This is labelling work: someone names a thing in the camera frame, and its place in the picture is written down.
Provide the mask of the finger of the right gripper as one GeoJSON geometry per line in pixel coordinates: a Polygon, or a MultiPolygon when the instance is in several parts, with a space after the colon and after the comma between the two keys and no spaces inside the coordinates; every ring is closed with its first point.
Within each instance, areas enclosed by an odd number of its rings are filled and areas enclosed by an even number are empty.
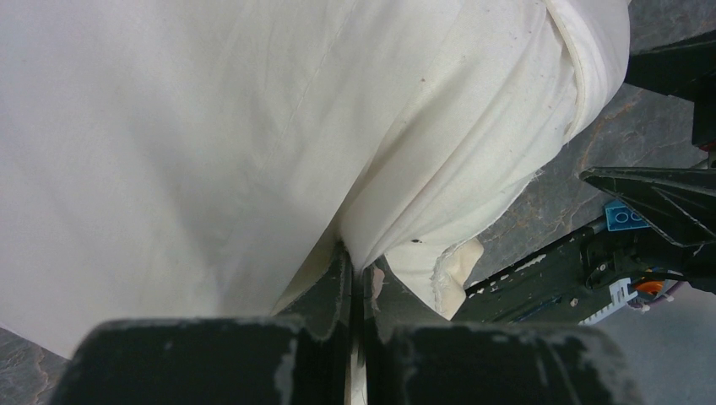
{"type": "Polygon", "coordinates": [[[579,179],[620,200],[669,243],[715,242],[715,170],[594,167],[579,179]]]}

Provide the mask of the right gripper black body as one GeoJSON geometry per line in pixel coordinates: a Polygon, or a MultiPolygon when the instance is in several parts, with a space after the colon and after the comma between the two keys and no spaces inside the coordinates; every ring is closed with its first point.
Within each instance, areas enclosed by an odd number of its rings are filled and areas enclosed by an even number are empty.
{"type": "Polygon", "coordinates": [[[643,261],[684,276],[694,289],[715,293],[715,244],[680,247],[652,230],[643,234],[643,261]]]}

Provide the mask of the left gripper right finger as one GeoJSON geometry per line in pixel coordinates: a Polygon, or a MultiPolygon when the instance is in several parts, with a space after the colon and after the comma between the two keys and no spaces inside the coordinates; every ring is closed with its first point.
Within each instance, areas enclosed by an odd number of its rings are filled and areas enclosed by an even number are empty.
{"type": "Polygon", "coordinates": [[[617,345],[591,327],[448,321],[384,259],[363,273],[369,404],[641,404],[617,345]]]}

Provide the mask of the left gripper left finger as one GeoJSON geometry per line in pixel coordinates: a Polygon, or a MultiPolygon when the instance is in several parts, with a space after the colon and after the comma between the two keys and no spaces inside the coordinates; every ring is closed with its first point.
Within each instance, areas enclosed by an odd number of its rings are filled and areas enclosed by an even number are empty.
{"type": "Polygon", "coordinates": [[[346,404],[352,266],[343,245],[275,316],[109,321],[68,363],[54,404],[346,404]]]}

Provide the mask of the grey pillowcase with cream ruffle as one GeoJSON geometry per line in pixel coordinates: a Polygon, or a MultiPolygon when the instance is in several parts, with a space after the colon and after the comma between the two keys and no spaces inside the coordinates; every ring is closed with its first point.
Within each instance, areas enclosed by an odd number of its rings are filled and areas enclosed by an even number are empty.
{"type": "Polygon", "coordinates": [[[452,317],[476,236],[594,117],[583,56],[599,48],[598,13],[590,1],[463,3],[274,309],[317,281],[340,240],[357,272],[386,257],[452,317]]]}

